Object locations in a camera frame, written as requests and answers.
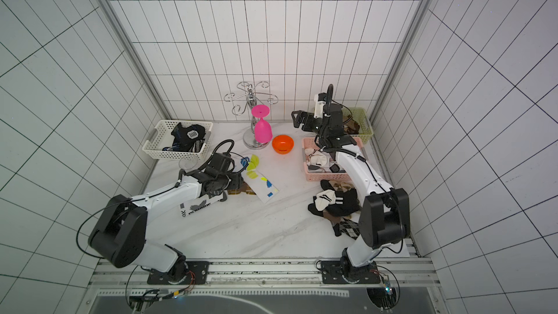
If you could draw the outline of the yellow brown plaid sock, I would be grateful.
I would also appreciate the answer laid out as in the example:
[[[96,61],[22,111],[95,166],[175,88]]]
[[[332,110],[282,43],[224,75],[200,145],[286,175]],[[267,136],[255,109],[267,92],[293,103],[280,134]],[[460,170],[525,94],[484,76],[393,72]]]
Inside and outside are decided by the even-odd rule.
[[[228,194],[229,195],[239,195],[241,193],[245,193],[248,195],[253,195],[255,196],[256,193],[250,188],[249,185],[247,185],[246,183],[243,183],[239,188],[237,189],[232,189],[232,190],[228,190]]]

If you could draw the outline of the white sock grey pattern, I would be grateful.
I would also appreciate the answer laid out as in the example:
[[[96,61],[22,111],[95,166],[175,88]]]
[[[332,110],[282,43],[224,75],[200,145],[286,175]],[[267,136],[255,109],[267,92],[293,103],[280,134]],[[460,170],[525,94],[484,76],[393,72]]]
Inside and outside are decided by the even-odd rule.
[[[317,149],[305,148],[305,164],[312,173],[341,173],[343,169],[331,158]]]

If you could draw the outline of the black sock white logo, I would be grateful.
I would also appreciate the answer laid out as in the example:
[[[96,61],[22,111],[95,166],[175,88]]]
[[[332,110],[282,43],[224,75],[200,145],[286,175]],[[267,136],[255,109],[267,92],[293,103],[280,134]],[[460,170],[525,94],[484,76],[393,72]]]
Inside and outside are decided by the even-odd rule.
[[[197,153],[205,142],[206,128],[199,124],[184,126],[178,123],[171,135],[174,137],[172,151]]]

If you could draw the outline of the black white sock pile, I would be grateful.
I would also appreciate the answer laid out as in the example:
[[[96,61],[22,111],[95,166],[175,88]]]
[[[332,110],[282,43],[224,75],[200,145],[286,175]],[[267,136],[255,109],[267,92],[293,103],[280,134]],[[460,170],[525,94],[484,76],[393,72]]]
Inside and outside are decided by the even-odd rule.
[[[349,217],[360,212],[361,203],[352,183],[337,180],[321,180],[322,191],[312,197],[308,211],[319,217]]]

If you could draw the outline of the brown tan striped sock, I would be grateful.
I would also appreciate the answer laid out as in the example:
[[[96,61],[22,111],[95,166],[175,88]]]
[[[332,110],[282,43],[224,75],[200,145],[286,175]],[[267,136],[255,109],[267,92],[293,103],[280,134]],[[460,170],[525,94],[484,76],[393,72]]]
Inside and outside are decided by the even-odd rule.
[[[359,135],[360,134],[360,124],[356,122],[353,118],[344,121],[344,131],[348,135]]]

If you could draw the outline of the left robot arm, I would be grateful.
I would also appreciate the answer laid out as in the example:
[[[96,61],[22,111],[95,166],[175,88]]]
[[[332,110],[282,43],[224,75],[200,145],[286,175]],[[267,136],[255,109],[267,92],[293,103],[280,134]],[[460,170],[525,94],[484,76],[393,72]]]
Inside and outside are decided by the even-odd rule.
[[[227,192],[243,183],[247,160],[236,166],[232,150],[235,142],[220,142],[210,157],[197,169],[181,169],[177,180],[163,188],[132,198],[114,196],[98,212],[99,219],[87,244],[114,267],[136,265],[161,273],[182,274],[186,258],[170,245],[148,239],[148,226],[175,212],[185,219],[202,209],[227,199]]]

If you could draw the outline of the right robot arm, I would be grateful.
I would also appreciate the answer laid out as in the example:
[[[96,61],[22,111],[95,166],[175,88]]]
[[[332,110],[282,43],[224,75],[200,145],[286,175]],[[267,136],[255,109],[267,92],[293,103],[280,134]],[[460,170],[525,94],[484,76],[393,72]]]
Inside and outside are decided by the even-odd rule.
[[[342,254],[349,269],[370,265],[391,246],[403,244],[411,232],[408,194],[395,189],[363,156],[356,139],[344,131],[342,106],[334,101],[334,85],[315,96],[315,110],[295,110],[293,125],[315,134],[315,145],[346,171],[357,190],[361,210],[360,235]]]

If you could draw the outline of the pink plastic basket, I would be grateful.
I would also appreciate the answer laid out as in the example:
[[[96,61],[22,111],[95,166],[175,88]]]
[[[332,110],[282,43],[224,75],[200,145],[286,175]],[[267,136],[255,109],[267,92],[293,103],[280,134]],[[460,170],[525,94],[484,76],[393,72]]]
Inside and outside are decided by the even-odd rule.
[[[311,163],[311,156],[316,154],[321,154],[318,150],[318,146],[315,144],[314,138],[304,138],[302,140],[303,147],[303,169],[305,171],[305,177],[307,181],[318,182],[320,180],[341,180],[350,181],[350,176],[341,167],[340,164],[334,162],[330,155],[327,155],[329,159],[328,165],[325,167],[320,167],[317,164]]]

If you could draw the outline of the green plastic basket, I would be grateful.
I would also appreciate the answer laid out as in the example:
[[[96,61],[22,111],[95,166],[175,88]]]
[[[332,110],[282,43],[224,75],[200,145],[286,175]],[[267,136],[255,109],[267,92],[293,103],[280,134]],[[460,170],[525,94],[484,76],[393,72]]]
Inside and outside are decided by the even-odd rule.
[[[367,117],[367,114],[363,108],[354,107],[354,108],[342,108],[343,113],[343,123],[347,119],[353,118],[356,122],[360,124],[360,134],[359,135],[351,135],[354,138],[360,138],[363,144],[369,142],[371,137],[373,136],[373,129]]]

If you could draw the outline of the clear drinking glass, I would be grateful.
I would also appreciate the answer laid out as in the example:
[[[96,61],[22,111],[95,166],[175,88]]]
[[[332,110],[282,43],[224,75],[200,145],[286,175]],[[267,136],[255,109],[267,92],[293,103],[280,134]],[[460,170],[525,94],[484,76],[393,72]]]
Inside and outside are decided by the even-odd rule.
[[[186,172],[195,170],[199,167],[199,159],[197,157],[183,157],[178,162],[179,168],[185,170]]]

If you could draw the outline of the white sock yellow blue patches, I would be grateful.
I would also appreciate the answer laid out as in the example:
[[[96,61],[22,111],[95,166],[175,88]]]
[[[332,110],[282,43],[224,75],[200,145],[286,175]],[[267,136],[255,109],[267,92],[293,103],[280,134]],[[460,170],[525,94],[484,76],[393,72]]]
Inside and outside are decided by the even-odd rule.
[[[260,158],[258,156],[245,156],[241,159],[241,164],[244,168],[244,171],[241,173],[244,182],[263,204],[267,204],[278,195],[279,189],[258,170],[260,165]]]

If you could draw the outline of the pink plastic goblet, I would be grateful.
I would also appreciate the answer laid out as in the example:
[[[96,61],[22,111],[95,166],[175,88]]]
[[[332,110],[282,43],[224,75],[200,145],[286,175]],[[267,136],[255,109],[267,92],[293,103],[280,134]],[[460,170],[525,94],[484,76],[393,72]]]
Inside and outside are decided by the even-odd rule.
[[[270,108],[265,105],[255,106],[252,116],[257,120],[254,125],[254,138],[257,142],[268,143],[273,139],[273,131],[271,125],[266,121],[266,117],[270,115]]]

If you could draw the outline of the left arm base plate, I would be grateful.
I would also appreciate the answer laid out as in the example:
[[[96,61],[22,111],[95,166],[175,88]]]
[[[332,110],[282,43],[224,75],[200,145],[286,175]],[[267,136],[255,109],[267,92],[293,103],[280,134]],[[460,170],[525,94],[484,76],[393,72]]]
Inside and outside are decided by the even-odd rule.
[[[170,271],[162,273],[150,270],[147,284],[149,285],[195,285],[206,283],[210,262],[207,261],[178,261]]]

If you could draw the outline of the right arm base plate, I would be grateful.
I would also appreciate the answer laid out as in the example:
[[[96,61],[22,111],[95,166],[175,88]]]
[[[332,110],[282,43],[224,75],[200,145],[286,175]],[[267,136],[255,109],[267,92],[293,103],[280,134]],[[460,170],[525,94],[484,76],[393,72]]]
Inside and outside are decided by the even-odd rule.
[[[380,284],[381,279],[376,264],[354,267],[346,260],[320,261],[318,270],[322,282],[329,285]]]

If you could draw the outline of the aluminium rail frame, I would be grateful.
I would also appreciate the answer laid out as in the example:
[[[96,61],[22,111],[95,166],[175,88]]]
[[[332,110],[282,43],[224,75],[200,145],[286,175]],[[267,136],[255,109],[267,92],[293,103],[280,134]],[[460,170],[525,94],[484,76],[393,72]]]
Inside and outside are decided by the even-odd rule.
[[[363,288],[373,294],[374,303],[383,313],[390,313],[396,302],[403,302],[405,288],[425,288],[427,301],[435,313],[448,313],[441,283],[432,262],[426,258],[377,258],[380,284],[329,285],[322,282],[320,261],[333,259],[213,259],[189,260],[210,262],[206,283],[195,285],[149,285],[150,271],[127,266],[121,270],[101,262],[90,287],[78,307],[78,313],[92,313],[102,297],[115,297],[124,303],[125,313],[144,313],[152,304],[186,296],[221,298],[258,295],[318,295],[341,297],[350,288]]]

